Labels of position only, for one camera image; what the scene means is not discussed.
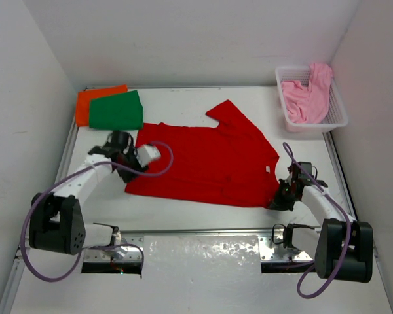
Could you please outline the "green t shirt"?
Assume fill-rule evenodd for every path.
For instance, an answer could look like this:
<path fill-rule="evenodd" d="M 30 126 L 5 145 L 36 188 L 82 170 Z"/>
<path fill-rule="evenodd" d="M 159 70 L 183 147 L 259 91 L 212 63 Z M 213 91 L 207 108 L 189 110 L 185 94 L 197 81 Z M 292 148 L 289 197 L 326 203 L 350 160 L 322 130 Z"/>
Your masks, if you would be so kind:
<path fill-rule="evenodd" d="M 143 128 L 143 105 L 134 90 L 90 102 L 89 127 L 97 130 L 134 131 Z"/>

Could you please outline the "orange t shirt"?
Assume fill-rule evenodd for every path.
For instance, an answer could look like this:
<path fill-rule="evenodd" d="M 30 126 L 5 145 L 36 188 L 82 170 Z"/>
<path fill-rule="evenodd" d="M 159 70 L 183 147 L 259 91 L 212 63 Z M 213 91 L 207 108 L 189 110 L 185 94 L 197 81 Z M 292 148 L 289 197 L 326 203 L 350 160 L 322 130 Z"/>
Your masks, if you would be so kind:
<path fill-rule="evenodd" d="M 95 88 L 84 90 L 77 94 L 77 103 L 75 108 L 75 122 L 78 127 L 89 126 L 90 102 L 92 100 L 121 94 L 128 91 L 126 84 L 112 86 L 108 88 Z"/>

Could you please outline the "red t shirt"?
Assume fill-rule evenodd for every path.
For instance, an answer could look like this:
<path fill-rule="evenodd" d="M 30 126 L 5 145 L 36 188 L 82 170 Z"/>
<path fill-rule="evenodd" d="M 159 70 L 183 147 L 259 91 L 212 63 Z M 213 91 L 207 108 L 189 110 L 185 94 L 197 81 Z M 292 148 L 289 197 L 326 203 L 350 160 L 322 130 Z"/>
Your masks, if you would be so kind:
<path fill-rule="evenodd" d="M 146 123 L 137 144 L 157 142 L 159 160 L 125 191 L 139 196 L 172 198 L 236 207 L 268 207 L 278 190 L 279 155 L 263 133 L 229 100 L 206 112 L 211 127 Z"/>

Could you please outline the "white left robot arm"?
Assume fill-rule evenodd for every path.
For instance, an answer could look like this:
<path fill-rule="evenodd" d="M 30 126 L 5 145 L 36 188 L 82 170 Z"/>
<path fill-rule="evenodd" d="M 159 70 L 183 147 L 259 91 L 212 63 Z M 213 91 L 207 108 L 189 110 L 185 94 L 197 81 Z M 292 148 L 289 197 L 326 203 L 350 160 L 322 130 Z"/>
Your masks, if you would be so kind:
<path fill-rule="evenodd" d="M 136 147 L 125 131 L 113 131 L 104 145 L 92 147 L 77 168 L 78 175 L 47 192 L 34 209 L 29 222 L 29 246 L 68 255 L 83 247 L 111 243 L 112 227 L 84 223 L 82 205 L 108 175 L 117 172 L 124 183 L 134 180 L 160 158 L 153 145 Z"/>

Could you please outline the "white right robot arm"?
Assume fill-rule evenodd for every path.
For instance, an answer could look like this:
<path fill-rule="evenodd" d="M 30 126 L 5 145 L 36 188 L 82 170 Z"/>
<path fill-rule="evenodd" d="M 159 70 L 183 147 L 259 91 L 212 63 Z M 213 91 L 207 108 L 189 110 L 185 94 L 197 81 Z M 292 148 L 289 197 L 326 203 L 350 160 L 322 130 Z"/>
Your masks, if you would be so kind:
<path fill-rule="evenodd" d="M 330 196 L 328 185 L 312 174 L 310 162 L 292 163 L 280 180 L 270 209 L 292 211 L 297 202 L 314 215 L 319 227 L 275 224 L 271 241 L 288 250 L 304 250 L 321 279 L 370 282 L 373 274 L 373 229 L 358 222 Z"/>

